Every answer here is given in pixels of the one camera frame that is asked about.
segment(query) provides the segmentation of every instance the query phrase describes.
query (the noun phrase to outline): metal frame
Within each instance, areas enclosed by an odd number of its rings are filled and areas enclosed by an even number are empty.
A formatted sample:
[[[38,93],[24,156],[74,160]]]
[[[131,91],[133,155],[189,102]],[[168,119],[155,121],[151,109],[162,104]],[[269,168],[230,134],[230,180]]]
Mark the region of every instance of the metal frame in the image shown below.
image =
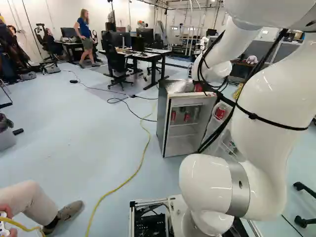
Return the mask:
[[[153,200],[135,200],[131,201],[129,206],[129,228],[128,228],[128,236],[129,237],[135,237],[134,231],[135,231],[135,210],[141,207],[145,206],[152,206],[152,205],[164,205],[167,208],[167,211],[169,212],[168,214],[170,215],[170,210],[173,209],[173,203],[172,203],[172,198],[173,196],[169,198],[162,198],[162,199],[153,199]],[[260,232],[258,226],[254,221],[247,220],[253,234],[255,237],[263,237],[262,233]],[[166,215],[166,230],[169,229],[168,226],[168,215]]]

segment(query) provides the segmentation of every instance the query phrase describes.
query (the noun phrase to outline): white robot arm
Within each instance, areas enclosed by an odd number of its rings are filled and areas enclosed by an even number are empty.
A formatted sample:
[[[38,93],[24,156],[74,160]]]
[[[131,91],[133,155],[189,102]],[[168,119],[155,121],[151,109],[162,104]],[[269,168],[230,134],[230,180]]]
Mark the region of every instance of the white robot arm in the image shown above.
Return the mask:
[[[209,68],[203,63],[201,69],[208,82],[229,75],[229,60],[244,52],[262,26],[302,30],[306,38],[293,54],[255,74],[241,92],[232,137],[247,161],[194,154],[181,164],[179,182],[188,212],[210,236],[225,232],[231,216],[267,220],[282,213],[288,156],[316,114],[316,0],[226,0],[225,8],[232,18],[205,57]],[[194,65],[195,80],[201,57]]]

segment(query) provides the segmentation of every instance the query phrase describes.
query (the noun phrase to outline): yellow cable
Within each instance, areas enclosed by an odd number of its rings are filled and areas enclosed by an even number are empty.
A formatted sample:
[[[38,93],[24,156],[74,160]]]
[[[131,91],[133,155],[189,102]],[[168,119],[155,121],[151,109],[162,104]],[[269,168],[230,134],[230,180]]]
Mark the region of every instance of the yellow cable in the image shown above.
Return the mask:
[[[127,184],[129,181],[131,181],[131,180],[135,177],[135,175],[138,173],[138,171],[140,170],[140,168],[142,167],[143,161],[144,161],[144,157],[145,157],[145,153],[146,153],[147,147],[148,147],[148,145],[149,145],[149,143],[150,143],[150,137],[151,137],[150,132],[143,126],[143,119],[146,119],[146,118],[148,118],[150,115],[153,114],[153,112],[155,111],[156,105],[157,105],[157,104],[155,104],[155,105],[153,106],[153,110],[152,110],[152,112],[151,112],[150,114],[146,115],[145,117],[143,117],[143,118],[140,120],[140,126],[141,126],[141,127],[147,132],[147,134],[148,134],[148,142],[146,143],[145,148],[144,148],[144,150],[143,150],[142,159],[141,159],[141,161],[140,161],[140,164],[139,164],[137,170],[136,170],[135,173],[134,173],[132,176],[130,176],[124,183],[122,183],[121,185],[119,185],[116,189],[113,189],[112,191],[107,192],[106,194],[104,194],[104,195],[98,200],[97,204],[95,205],[95,207],[94,207],[94,209],[93,209],[93,211],[92,211],[92,214],[91,214],[91,217],[90,217],[90,220],[89,220],[88,228],[87,228],[87,231],[86,231],[86,233],[85,233],[85,236],[86,236],[86,237],[89,236],[89,231],[90,231],[90,227],[91,227],[91,224],[92,224],[92,220],[93,220],[94,214],[95,214],[95,212],[96,212],[96,210],[97,210],[99,204],[103,201],[103,199],[104,199],[106,196],[108,196],[108,195],[110,195],[110,194],[116,192],[116,191],[119,190],[121,187],[123,187],[125,184]],[[16,221],[13,221],[13,220],[11,220],[11,219],[9,219],[9,218],[6,218],[6,217],[0,217],[0,221],[6,222],[6,223],[10,223],[10,224],[12,224],[12,225],[14,225],[14,226],[16,226],[16,227],[18,227],[18,228],[20,228],[20,229],[26,231],[26,232],[32,232],[32,231],[35,231],[35,230],[39,230],[40,233],[41,233],[41,235],[42,235],[42,237],[45,237],[45,234],[44,234],[44,232],[43,232],[43,230],[41,229],[40,226],[36,226],[36,227],[31,228],[31,229],[28,229],[28,228],[26,228],[25,226],[23,226],[22,224],[20,224],[20,223],[18,223],[18,222],[16,222]]]
[[[6,217],[0,217],[0,221],[10,223],[10,224],[12,224],[12,225],[14,225],[14,226],[16,226],[16,227],[18,227],[18,228],[20,228],[20,229],[26,231],[26,232],[32,232],[32,231],[35,231],[35,230],[39,230],[39,231],[41,232],[41,235],[42,235],[43,237],[45,237],[45,234],[44,234],[44,232],[42,231],[42,229],[41,229],[40,226],[36,226],[36,227],[34,227],[34,228],[28,229],[28,228],[26,228],[25,226],[21,225],[20,223],[18,223],[18,222],[16,222],[16,221],[13,221],[13,220],[11,220],[11,219],[9,219],[9,218],[6,218]]]
[[[94,206],[94,209],[93,209],[92,214],[91,214],[91,216],[90,216],[89,224],[88,224],[88,227],[87,227],[87,231],[86,231],[86,233],[85,233],[85,237],[88,237],[88,236],[89,236],[89,231],[90,231],[90,227],[91,227],[91,224],[92,224],[92,220],[93,220],[94,214],[95,214],[95,212],[96,212],[96,210],[97,210],[99,204],[103,201],[103,199],[104,199],[105,197],[107,197],[108,195],[110,195],[110,194],[116,192],[116,191],[119,190],[121,187],[123,187],[125,184],[127,184],[129,181],[131,181],[131,180],[136,176],[136,174],[138,173],[138,171],[140,170],[140,168],[142,167],[143,161],[144,161],[144,157],[145,157],[145,153],[146,153],[147,147],[148,147],[148,145],[149,145],[150,136],[151,136],[150,132],[143,126],[143,119],[146,119],[146,118],[148,118],[150,115],[153,114],[153,112],[155,111],[156,105],[157,105],[157,104],[155,103],[155,105],[153,106],[153,110],[152,110],[152,112],[151,112],[150,114],[146,115],[145,117],[143,117],[143,118],[140,120],[140,126],[141,126],[141,127],[147,132],[147,134],[148,134],[148,142],[147,142],[147,144],[145,145],[145,148],[144,148],[144,150],[143,150],[143,155],[142,155],[142,158],[141,158],[141,161],[140,161],[140,164],[139,164],[137,170],[136,170],[136,171],[132,174],[132,176],[130,176],[125,182],[123,182],[121,185],[119,185],[117,188],[113,189],[112,191],[107,192],[106,194],[104,194],[104,195],[98,200],[98,202],[97,202],[97,204]]]

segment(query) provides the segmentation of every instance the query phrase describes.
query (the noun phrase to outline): black cable on floor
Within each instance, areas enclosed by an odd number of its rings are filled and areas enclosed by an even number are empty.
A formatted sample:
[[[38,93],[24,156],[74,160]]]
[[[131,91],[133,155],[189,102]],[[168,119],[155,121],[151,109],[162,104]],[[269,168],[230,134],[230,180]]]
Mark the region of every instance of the black cable on floor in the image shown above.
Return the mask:
[[[134,114],[137,118],[139,118],[139,119],[141,119],[141,120],[146,120],[146,121],[149,121],[149,122],[157,122],[157,120],[150,120],[150,119],[145,119],[145,118],[139,117],[137,114],[135,114],[135,113],[130,109],[130,107],[128,106],[128,103],[126,103],[125,101],[123,101],[123,99],[110,98],[110,99],[107,100],[107,102],[108,102],[109,104],[115,104],[115,103],[118,103],[118,102],[122,101],[123,103],[125,103],[125,104],[127,105],[129,111],[130,111],[132,114]]]
[[[145,98],[145,97],[138,96],[138,95],[127,95],[127,94],[125,94],[125,93],[120,93],[120,92],[116,92],[116,91],[111,91],[111,90],[106,90],[106,89],[100,89],[100,88],[95,88],[95,87],[89,87],[89,86],[87,86],[87,85],[85,85],[84,83],[81,82],[81,80],[79,79],[79,77],[77,76],[77,74],[76,74],[75,72],[73,72],[73,71],[68,71],[68,70],[63,70],[63,71],[64,71],[64,72],[73,73],[73,74],[76,76],[76,78],[77,78],[77,80],[78,80],[78,83],[80,83],[81,85],[85,86],[85,87],[88,88],[88,89],[102,90],[102,91],[112,92],[112,93],[116,93],[116,94],[126,95],[126,97],[123,98],[123,99],[110,98],[110,99],[107,100],[107,102],[108,102],[109,104],[115,104],[115,103],[118,103],[118,102],[122,101],[122,102],[124,102],[124,103],[127,105],[129,111],[130,111],[133,115],[135,115],[137,118],[142,119],[142,120],[146,120],[146,121],[149,121],[149,122],[157,122],[156,120],[150,120],[150,119],[145,119],[145,118],[139,117],[137,114],[135,114],[135,113],[130,109],[129,105],[128,105],[125,101],[123,101],[123,100],[124,100],[124,99],[127,99],[127,98],[141,98],[141,99],[145,99],[145,100],[157,100],[158,98]]]

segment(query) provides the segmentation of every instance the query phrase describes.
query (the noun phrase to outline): light blue floor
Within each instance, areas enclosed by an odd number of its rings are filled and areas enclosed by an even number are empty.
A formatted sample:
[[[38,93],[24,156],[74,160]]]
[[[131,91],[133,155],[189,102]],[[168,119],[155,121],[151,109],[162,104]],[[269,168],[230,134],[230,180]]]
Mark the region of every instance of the light blue floor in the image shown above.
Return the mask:
[[[109,82],[109,78],[71,64],[72,70],[87,86]],[[177,70],[171,78],[186,78],[187,70]],[[33,179],[40,183],[59,207],[82,199],[84,212],[56,234],[63,237],[84,236],[88,219],[100,196],[125,181],[139,165],[147,134],[122,103],[111,105],[80,84],[70,84],[68,72],[43,76],[9,86],[14,105],[2,110],[14,121],[15,129],[24,128],[18,143],[0,153],[0,187]],[[229,86],[225,93],[235,90]],[[7,102],[0,91],[0,103]],[[157,98],[152,87],[139,95]],[[150,113],[157,101],[127,99],[140,116]],[[149,119],[156,119],[156,111]],[[99,206],[91,227],[92,237],[125,237],[128,233],[129,201],[166,198],[179,194],[178,170],[181,157],[161,157],[156,138],[156,123],[144,122],[151,132],[151,142],[139,174],[121,190],[107,197]],[[315,188],[312,175],[315,161],[315,128],[309,129],[289,160],[289,184],[301,180]],[[28,227],[35,225],[23,215],[15,220]],[[283,219],[259,222],[264,236],[299,236]],[[35,236],[20,232],[19,237]]]

